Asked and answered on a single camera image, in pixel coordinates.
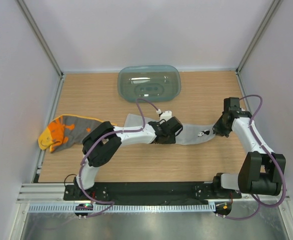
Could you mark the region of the grey panda towel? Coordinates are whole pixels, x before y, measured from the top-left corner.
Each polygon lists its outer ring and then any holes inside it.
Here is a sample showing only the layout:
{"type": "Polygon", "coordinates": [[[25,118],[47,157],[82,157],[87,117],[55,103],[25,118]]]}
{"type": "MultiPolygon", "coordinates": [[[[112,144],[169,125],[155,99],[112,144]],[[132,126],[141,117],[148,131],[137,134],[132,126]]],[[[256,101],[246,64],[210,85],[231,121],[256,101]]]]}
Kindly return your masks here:
{"type": "MultiPolygon", "coordinates": [[[[143,124],[140,115],[129,113],[125,119],[124,127],[138,127],[143,124]]],[[[214,124],[196,125],[183,123],[182,132],[175,137],[177,145],[196,145],[212,140],[216,135],[213,132],[214,124]]]]}

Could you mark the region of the orange grey towel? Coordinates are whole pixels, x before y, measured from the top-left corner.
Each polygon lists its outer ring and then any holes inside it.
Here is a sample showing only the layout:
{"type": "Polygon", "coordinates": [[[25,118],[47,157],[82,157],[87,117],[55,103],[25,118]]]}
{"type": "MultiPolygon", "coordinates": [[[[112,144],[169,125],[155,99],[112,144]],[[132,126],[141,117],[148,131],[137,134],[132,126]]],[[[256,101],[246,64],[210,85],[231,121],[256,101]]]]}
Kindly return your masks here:
{"type": "Polygon", "coordinates": [[[95,130],[103,121],[98,118],[74,114],[62,114],[53,119],[38,137],[41,150],[50,153],[80,145],[83,139],[95,130]]]}

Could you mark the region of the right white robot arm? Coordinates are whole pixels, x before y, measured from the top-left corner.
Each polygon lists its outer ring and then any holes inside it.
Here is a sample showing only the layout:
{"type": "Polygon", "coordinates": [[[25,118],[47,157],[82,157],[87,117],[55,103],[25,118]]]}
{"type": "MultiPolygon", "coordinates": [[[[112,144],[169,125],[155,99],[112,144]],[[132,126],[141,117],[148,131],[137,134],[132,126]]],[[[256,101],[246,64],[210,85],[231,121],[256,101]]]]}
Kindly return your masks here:
{"type": "Polygon", "coordinates": [[[230,190],[254,195],[280,194],[286,159],[283,154],[275,153],[263,140],[253,115],[241,108],[238,97],[223,100],[222,115],[212,130],[220,137],[235,133],[246,152],[238,174],[218,173],[214,177],[218,181],[211,186],[214,196],[223,198],[230,190]]]}

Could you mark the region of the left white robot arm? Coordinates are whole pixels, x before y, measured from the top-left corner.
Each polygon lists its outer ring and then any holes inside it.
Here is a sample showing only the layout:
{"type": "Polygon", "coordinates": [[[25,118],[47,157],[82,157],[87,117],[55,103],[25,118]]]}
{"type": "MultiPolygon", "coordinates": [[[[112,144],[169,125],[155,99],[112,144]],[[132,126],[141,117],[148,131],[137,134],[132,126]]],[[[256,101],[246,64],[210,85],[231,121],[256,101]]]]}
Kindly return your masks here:
{"type": "Polygon", "coordinates": [[[100,167],[107,164],[119,148],[135,144],[175,144],[183,124],[171,111],[158,113],[158,121],[146,121],[142,116],[138,126],[118,127],[105,121],[87,135],[82,141],[83,159],[74,179],[72,196],[81,200],[92,198],[92,187],[100,167]]]}

